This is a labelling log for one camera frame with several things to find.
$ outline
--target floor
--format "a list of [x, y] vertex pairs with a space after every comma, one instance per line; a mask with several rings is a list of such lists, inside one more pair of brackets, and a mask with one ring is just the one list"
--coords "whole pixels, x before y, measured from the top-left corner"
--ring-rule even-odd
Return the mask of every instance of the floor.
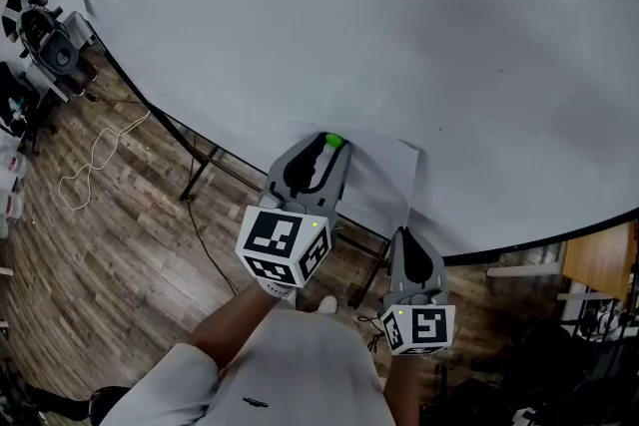
[[[0, 279], [0, 317], [10, 323], [17, 365], [33, 383], [75, 398], [105, 385], [133, 384], [230, 298], [178, 200], [191, 157], [152, 116], [121, 139], [104, 171], [92, 174], [89, 205], [76, 212], [65, 206], [60, 178], [87, 163], [98, 134], [106, 127], [119, 132], [146, 114], [99, 50], [89, 49], [87, 57], [100, 69], [89, 91], [101, 101], [74, 100], [57, 111], [58, 133], [43, 133], [39, 157], [30, 157], [22, 184], [24, 214], [0, 241], [0, 265], [15, 270], [13, 277]], [[115, 137], [105, 139], [96, 147], [96, 165], [104, 162]], [[201, 138], [197, 144], [211, 147]], [[234, 158], [222, 158], [253, 182], [264, 179]], [[86, 175], [61, 190], [72, 206], [80, 205], [88, 192]], [[212, 166], [193, 192], [193, 215], [211, 256], [238, 287], [246, 286], [250, 277], [234, 247], [244, 209], [256, 203], [256, 193]], [[379, 240], [360, 229], [343, 229], [378, 248]], [[547, 260], [555, 251], [508, 254], [499, 264]], [[370, 256], [339, 242], [305, 288], [299, 308], [313, 310], [331, 293], [341, 313], [353, 320], [374, 316], [388, 287], [385, 272], [358, 311], [346, 306], [373, 265]], [[490, 280], [486, 269], [478, 264], [448, 271], [450, 299], [457, 306], [455, 340], [451, 349], [426, 359], [424, 402], [432, 402], [437, 392], [438, 364], [448, 367], [450, 387], [470, 377], [497, 383], [499, 372], [473, 372], [470, 361], [506, 354], [513, 331], [532, 316], [555, 313], [560, 277]], [[369, 323], [356, 326], [365, 342], [375, 334]], [[384, 378], [390, 361], [384, 339], [373, 358]], [[55, 416], [49, 420], [67, 424]]]

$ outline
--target green object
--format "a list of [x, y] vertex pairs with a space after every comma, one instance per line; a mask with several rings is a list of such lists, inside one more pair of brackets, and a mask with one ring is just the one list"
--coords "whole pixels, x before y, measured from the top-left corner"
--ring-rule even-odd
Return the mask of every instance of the green object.
[[337, 149], [343, 144], [343, 138], [338, 134], [326, 134], [326, 142], [329, 146], [333, 146]]

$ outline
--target equipment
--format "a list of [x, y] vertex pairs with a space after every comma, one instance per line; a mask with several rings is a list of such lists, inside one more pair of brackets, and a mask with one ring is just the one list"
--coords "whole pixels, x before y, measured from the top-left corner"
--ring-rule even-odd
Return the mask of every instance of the equipment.
[[[319, 156], [333, 149], [312, 187]], [[271, 166], [257, 207], [248, 207], [236, 252], [256, 278], [303, 287], [334, 242], [351, 144], [320, 133], [293, 145]], [[393, 355], [431, 353], [452, 344], [454, 305], [448, 305], [441, 255], [401, 227], [390, 248], [390, 291], [379, 317]]]

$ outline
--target white cable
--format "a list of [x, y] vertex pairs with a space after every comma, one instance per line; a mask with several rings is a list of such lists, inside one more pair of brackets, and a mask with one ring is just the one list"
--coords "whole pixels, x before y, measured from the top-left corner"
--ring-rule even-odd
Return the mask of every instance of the white cable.
[[[73, 177], [69, 177], [69, 176], [63, 176], [60, 179], [60, 183], [58, 184], [58, 194], [60, 194], [60, 197], [62, 198], [62, 201], [64, 201], [65, 205], [67, 205], [67, 207], [72, 210], [72, 211], [77, 211], [77, 210], [81, 210], [83, 207], [85, 207], [89, 201], [91, 200], [91, 171], [102, 171], [105, 167], [107, 167], [107, 164], [109, 163], [109, 161], [111, 160], [111, 157], [113, 157], [116, 154], [116, 151], [118, 151], [118, 144], [120, 143], [120, 138], [124, 137], [125, 135], [127, 135], [129, 132], [131, 132], [134, 128], [139, 127], [140, 125], [142, 125], [142, 123], [145, 122], [145, 120], [149, 117], [149, 114], [151, 114], [151, 112], [147, 112], [147, 115], [144, 116], [143, 118], [140, 118], [138, 121], [134, 121], [133, 123], [131, 123], [131, 125], [129, 125], [127, 128], [123, 129], [120, 131], [119, 134], [116, 134], [113, 130], [111, 130], [110, 128], [105, 128], [102, 132], [100, 132], [100, 135], [98, 136], [98, 138], [96, 139], [96, 141], [93, 143], [93, 146], [91, 147], [91, 162], [89, 164], [86, 164], [84, 166], [82, 166], [78, 172], [75, 174], [75, 176]], [[111, 155], [109, 155], [109, 158], [106, 160], [106, 162], [102, 165], [102, 167], [93, 167], [93, 160], [94, 160], [94, 155], [93, 152], [96, 149], [96, 145], [98, 144], [98, 141], [100, 140], [100, 138], [102, 137], [102, 135], [105, 132], [111, 132], [113, 135], [116, 136], [116, 145], [113, 148], [113, 151], [111, 152]], [[89, 196], [87, 197], [87, 200], [80, 206], [78, 207], [72, 207], [71, 205], [69, 205], [69, 202], [66, 200], [66, 198], [64, 197], [64, 195], [62, 194], [62, 182], [64, 182], [65, 180], [75, 180], [76, 178], [78, 178], [78, 175], [80, 173], [82, 173], [85, 169], [89, 168], [89, 171], [87, 172], [87, 188], [89, 189]]]

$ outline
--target chair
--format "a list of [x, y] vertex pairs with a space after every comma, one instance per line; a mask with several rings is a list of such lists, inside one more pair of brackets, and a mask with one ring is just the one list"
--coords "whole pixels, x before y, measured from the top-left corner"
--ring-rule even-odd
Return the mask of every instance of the chair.
[[[0, 128], [13, 137], [31, 141], [34, 156], [38, 156], [36, 142], [40, 129], [56, 133], [48, 118], [58, 105], [60, 100], [53, 91], [41, 96], [24, 72], [16, 79], [8, 64], [0, 62], [0, 118], [5, 125], [0, 124]], [[16, 109], [22, 113], [19, 119], [14, 118]]]

